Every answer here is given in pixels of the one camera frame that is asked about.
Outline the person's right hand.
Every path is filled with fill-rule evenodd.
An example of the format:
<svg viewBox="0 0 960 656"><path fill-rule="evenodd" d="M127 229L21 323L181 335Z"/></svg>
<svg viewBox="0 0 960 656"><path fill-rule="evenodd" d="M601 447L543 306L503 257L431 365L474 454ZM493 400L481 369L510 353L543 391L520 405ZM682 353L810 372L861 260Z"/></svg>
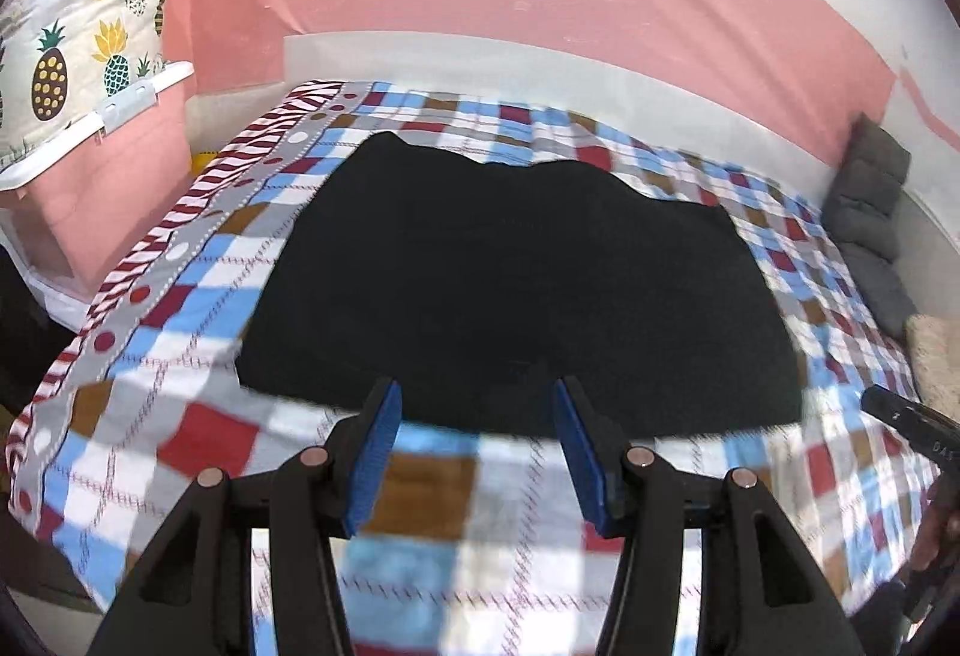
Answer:
<svg viewBox="0 0 960 656"><path fill-rule="evenodd" d="M913 571L927 570L942 550L957 542L958 519L958 484L940 474L929 489L928 506L914 539L908 567Z"/></svg>

